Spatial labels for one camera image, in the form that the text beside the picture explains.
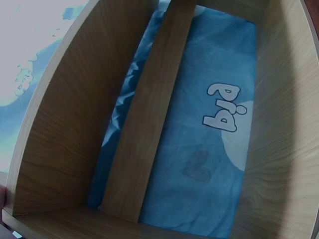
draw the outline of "white cloud print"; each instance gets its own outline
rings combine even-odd
[[[237,130],[235,132],[222,130],[221,133],[227,156],[233,165],[241,171],[245,171],[246,166],[253,104],[253,101],[239,103],[239,105],[247,109],[247,113],[244,115],[233,115]]]

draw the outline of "wooden shelf divider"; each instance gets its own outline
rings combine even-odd
[[[172,0],[140,77],[101,211],[137,222],[196,0]]]

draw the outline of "blue fabric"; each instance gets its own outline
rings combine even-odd
[[[103,198],[121,129],[163,14],[154,13],[117,100],[93,177],[91,207],[98,207]],[[229,236],[247,157],[255,61],[254,24],[211,9],[194,17],[141,223],[203,236]],[[219,91],[212,94],[216,87]],[[234,89],[240,91],[230,99]],[[223,109],[216,100],[235,106],[232,126],[236,129],[223,128],[231,118],[217,125],[204,124],[205,116],[218,118]]]
[[[80,1],[80,5],[76,7],[67,7],[65,8],[64,12],[56,13],[60,16],[60,20],[74,20],[78,14],[81,12],[85,4],[82,4],[85,2],[84,0]],[[29,6],[28,4],[35,4],[35,2],[24,2],[22,6],[18,6],[17,9],[13,11],[13,14],[11,15],[12,18],[23,18],[22,16],[25,14],[26,11],[29,11],[30,9],[33,9],[33,12],[28,12],[27,16],[34,17],[35,14],[37,16],[37,8],[36,6]],[[55,19],[56,27],[59,27],[60,22],[58,22],[59,18]],[[42,22],[48,22],[48,24],[51,24],[52,22],[50,19],[39,19],[39,21]],[[29,34],[36,34],[37,32],[37,26],[35,25],[27,25],[29,29],[27,32]],[[15,28],[15,31],[22,31],[25,30],[23,27],[21,28]],[[51,35],[50,30],[48,29],[47,32],[42,32],[42,34],[48,34]],[[18,70],[27,68],[30,71],[30,77],[32,77],[32,80],[30,81],[29,85],[25,87],[25,92],[22,93],[19,97],[16,99],[10,100],[6,99],[5,97],[0,95],[0,171],[1,172],[8,172],[9,166],[11,162],[11,158],[13,155],[15,143],[20,131],[20,127],[25,115],[25,112],[27,110],[27,106],[31,100],[31,97],[36,89],[36,86],[39,82],[39,80],[42,77],[42,74],[49,63],[49,60],[51,59],[53,53],[55,52],[56,48],[60,44],[61,38],[64,35],[61,34],[56,39],[52,36],[51,44],[46,45],[44,48],[40,49],[37,52],[32,52],[31,58],[29,59],[14,59],[15,63],[18,63],[18,65],[22,65],[21,67],[17,67]],[[21,42],[20,44],[25,47],[25,49],[28,49],[28,45],[23,41],[24,38],[20,38]],[[11,55],[5,56],[6,60],[4,61],[8,65],[4,65],[3,68],[14,68],[16,65],[11,65],[12,63],[10,61],[7,61],[7,59],[15,58],[17,54],[13,53]],[[9,79],[7,78],[7,75],[4,74],[3,77],[0,78],[0,87],[3,87],[5,85],[9,85],[12,81],[14,82],[16,78],[16,75],[9,75]]]

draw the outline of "wooden shelf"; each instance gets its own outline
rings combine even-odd
[[[170,21],[164,21],[164,30],[178,29],[180,38],[160,31],[142,74],[120,146],[127,147],[132,127],[148,126],[149,131],[141,131],[145,135],[137,135],[140,140],[132,138],[138,145],[128,144],[139,150],[130,159],[135,168],[144,169],[143,179],[114,176],[121,169],[130,170],[125,168],[130,166],[127,155],[118,149],[118,163],[106,190],[116,203],[109,200],[103,207],[113,216],[137,222],[195,5],[193,0],[188,3],[173,8],[176,14],[169,12]],[[319,41],[304,0],[197,3],[258,23],[251,142],[231,238],[310,238],[318,230],[313,233],[319,205]],[[85,205],[106,124],[156,4],[156,0],[90,0],[49,62],[22,123],[8,175],[3,220],[24,236],[201,238],[80,208]],[[165,39],[174,41],[166,44]],[[160,53],[165,55],[157,62]],[[157,65],[165,71],[167,87],[155,91],[162,76],[155,70]],[[153,82],[147,81],[150,76]],[[160,104],[151,93],[159,96]],[[143,101],[149,103],[145,108]],[[156,113],[151,110],[154,106],[160,109],[160,119],[147,122]],[[138,190],[132,213],[130,204],[118,203],[122,198],[116,195],[118,188],[121,196],[134,196]]]

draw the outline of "wood grain surface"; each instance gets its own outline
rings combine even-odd
[[[319,205],[317,40],[300,0],[270,1],[259,29],[250,147],[230,238],[311,237]]]
[[[196,0],[172,0],[156,35],[116,150],[101,211],[137,222]]]
[[[50,60],[15,146],[13,215],[84,205],[105,128],[156,1],[90,0]]]
[[[125,222],[89,208],[12,217],[3,221],[27,239],[206,239]]]
[[[198,0],[197,4],[257,23],[262,19],[268,2],[269,0]]]

